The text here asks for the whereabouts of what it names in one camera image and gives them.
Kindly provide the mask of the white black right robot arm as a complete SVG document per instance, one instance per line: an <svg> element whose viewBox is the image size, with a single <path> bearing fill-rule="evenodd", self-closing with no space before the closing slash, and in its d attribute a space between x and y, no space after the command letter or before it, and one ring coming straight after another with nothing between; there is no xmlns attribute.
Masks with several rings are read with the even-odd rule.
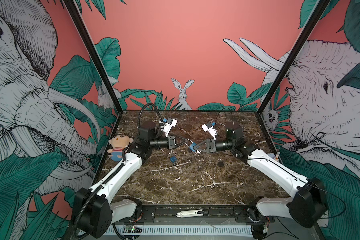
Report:
<svg viewBox="0 0 360 240"><path fill-rule="evenodd" d="M217 139L214 124L203 124L202 129L212 137L195 145L196 151L230 151L234 157L259 170L288 193L287 198L261 197L253 207L256 216L289 218L304 228L311 228L328 210L325 185L321 180L309 179L270 157L257 145L245 139L240 125L227 123L226 137L223 140Z"/></svg>

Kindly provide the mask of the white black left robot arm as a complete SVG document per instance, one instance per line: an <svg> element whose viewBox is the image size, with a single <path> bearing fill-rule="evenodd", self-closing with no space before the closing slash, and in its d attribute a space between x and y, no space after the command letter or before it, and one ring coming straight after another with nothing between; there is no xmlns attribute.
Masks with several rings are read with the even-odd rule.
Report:
<svg viewBox="0 0 360 240"><path fill-rule="evenodd" d="M125 199L113 203L116 193L151 156L154 149L176 149L187 142L186 138L170 135L177 120L163 119L157 125L146 121L138 126L138 135L129 139L119 151L119 163L90 188L81 188L74 197L70 223L72 240L82 240L91 235L100 238L115 222L136 214L138 202Z"/></svg>

